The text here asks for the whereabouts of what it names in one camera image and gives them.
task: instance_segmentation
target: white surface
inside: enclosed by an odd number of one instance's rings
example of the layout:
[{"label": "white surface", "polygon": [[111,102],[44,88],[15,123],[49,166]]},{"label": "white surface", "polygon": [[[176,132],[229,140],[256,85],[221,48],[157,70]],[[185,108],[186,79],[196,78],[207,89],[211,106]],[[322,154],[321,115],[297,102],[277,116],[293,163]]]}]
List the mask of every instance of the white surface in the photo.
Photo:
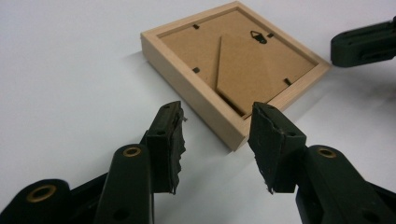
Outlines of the white surface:
[{"label": "white surface", "polygon": [[[1,1],[0,210],[44,178],[71,189],[137,143],[158,108],[181,100],[143,57],[139,34],[229,1]],[[396,1],[242,1],[330,60],[330,40],[389,21]],[[396,191],[396,62],[333,68],[285,111],[308,136]],[[187,152],[156,223],[301,223],[293,194],[271,195],[248,145],[230,152],[183,100]]]}]

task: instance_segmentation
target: black plastic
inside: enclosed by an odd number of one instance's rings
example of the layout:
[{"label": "black plastic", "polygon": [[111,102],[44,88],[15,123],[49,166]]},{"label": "black plastic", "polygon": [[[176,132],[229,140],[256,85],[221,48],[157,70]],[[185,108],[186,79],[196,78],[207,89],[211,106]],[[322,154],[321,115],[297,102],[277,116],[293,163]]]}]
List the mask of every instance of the black plastic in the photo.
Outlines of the black plastic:
[{"label": "black plastic", "polygon": [[21,190],[0,215],[1,224],[66,223],[70,189],[60,179],[40,180]]},{"label": "black plastic", "polygon": [[141,143],[150,151],[155,193],[176,193],[177,174],[181,170],[179,161],[186,151],[181,126],[183,119],[180,102],[163,105],[142,139]]},{"label": "black plastic", "polygon": [[391,60],[396,56],[396,17],[393,21],[343,32],[332,39],[332,64],[351,67]]},{"label": "black plastic", "polygon": [[294,192],[296,158],[304,153],[305,141],[306,136],[275,107],[253,104],[248,143],[271,193]]},{"label": "black plastic", "polygon": [[107,174],[94,224],[152,223],[149,150],[143,145],[118,149]]}]

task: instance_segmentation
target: metal rivet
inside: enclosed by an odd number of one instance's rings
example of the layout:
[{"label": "metal rivet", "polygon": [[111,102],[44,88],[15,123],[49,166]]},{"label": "metal rivet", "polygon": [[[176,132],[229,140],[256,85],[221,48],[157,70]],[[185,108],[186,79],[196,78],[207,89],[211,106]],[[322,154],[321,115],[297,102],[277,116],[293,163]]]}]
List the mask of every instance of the metal rivet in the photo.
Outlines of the metal rivet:
[{"label": "metal rivet", "polygon": [[139,155],[140,152],[142,152],[142,149],[139,147],[128,147],[122,152],[122,155],[124,155],[124,157],[135,157]]},{"label": "metal rivet", "polygon": [[318,149],[318,154],[329,159],[334,159],[337,157],[337,154],[335,154],[335,152],[324,147],[320,147]]},{"label": "metal rivet", "polygon": [[32,190],[26,197],[29,203],[39,203],[48,199],[56,191],[54,185],[43,185]]}]

